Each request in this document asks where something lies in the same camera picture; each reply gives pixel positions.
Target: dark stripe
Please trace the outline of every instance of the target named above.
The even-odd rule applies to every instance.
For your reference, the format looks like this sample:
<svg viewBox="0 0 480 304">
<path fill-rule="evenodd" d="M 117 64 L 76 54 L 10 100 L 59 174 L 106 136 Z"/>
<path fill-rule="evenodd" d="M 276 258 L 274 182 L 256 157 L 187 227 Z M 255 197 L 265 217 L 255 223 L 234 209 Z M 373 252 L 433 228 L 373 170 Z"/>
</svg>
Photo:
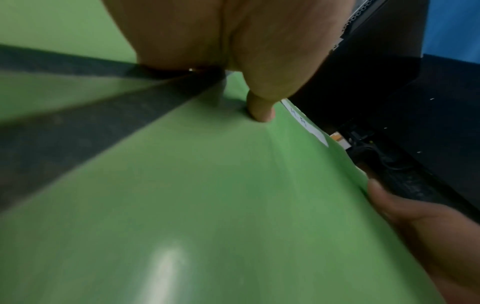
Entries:
<svg viewBox="0 0 480 304">
<path fill-rule="evenodd" d="M 169 79 L 188 71 L 158 71 L 131 63 L 0 45 L 0 70 L 72 76 Z"/>
<path fill-rule="evenodd" d="M 93 105 L 1 127 L 0 210 L 95 157 L 224 76 L 223 71 L 205 71 Z"/>
</svg>

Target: blue wall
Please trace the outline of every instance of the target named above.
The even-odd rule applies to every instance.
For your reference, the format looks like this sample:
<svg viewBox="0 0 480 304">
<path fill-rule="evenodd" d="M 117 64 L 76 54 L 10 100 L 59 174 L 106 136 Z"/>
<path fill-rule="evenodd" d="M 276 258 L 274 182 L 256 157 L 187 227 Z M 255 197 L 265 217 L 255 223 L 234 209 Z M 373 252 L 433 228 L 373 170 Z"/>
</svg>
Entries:
<svg viewBox="0 0 480 304">
<path fill-rule="evenodd" d="M 480 63 L 480 0 L 430 0 L 423 51 Z"/>
</svg>

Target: white label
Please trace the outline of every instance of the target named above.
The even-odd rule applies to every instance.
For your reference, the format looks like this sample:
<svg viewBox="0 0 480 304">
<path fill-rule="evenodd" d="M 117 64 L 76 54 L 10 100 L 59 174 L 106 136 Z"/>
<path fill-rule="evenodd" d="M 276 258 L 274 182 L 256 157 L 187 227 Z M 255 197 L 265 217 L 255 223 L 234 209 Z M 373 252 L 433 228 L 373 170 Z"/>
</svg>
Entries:
<svg viewBox="0 0 480 304">
<path fill-rule="evenodd" d="M 298 121 L 307 131 L 312 133 L 315 137 L 318 138 L 324 145 L 327 147 L 329 146 L 329 143 L 327 139 L 325 138 L 325 135 L 316 127 L 312 126 L 309 124 L 299 113 L 297 113 L 290 105 L 289 101 L 286 99 L 283 99 L 281 103 L 286 107 L 286 109 L 290 112 L 290 114 Z"/>
</svg>

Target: green surface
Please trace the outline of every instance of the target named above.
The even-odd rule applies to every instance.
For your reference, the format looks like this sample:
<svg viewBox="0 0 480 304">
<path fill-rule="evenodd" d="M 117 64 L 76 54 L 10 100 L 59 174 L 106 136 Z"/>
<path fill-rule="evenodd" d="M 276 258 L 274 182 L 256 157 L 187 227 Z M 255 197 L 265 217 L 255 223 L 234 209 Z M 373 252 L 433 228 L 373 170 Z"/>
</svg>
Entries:
<svg viewBox="0 0 480 304">
<path fill-rule="evenodd" d="M 0 72 L 0 122 L 92 103 L 162 81 Z"/>
<path fill-rule="evenodd" d="M 1 0 L 0 44 L 136 62 L 101 0 Z"/>
<path fill-rule="evenodd" d="M 223 90 L 1 214 L 0 302 L 442 302 L 339 145 Z"/>
</svg>

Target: hand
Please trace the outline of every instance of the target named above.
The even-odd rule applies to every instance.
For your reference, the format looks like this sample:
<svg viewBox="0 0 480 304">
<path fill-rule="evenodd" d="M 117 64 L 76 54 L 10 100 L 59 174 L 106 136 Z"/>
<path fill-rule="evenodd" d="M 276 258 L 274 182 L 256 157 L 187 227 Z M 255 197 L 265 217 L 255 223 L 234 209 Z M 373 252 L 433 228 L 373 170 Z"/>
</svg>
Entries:
<svg viewBox="0 0 480 304">
<path fill-rule="evenodd" d="M 140 63 L 163 70 L 242 71 L 247 108 L 269 121 L 274 103 L 315 73 L 354 0 L 103 0 Z"/>
<path fill-rule="evenodd" d="M 368 193 L 447 303 L 480 303 L 480 226 L 447 206 L 389 194 L 374 180 Z"/>
</svg>

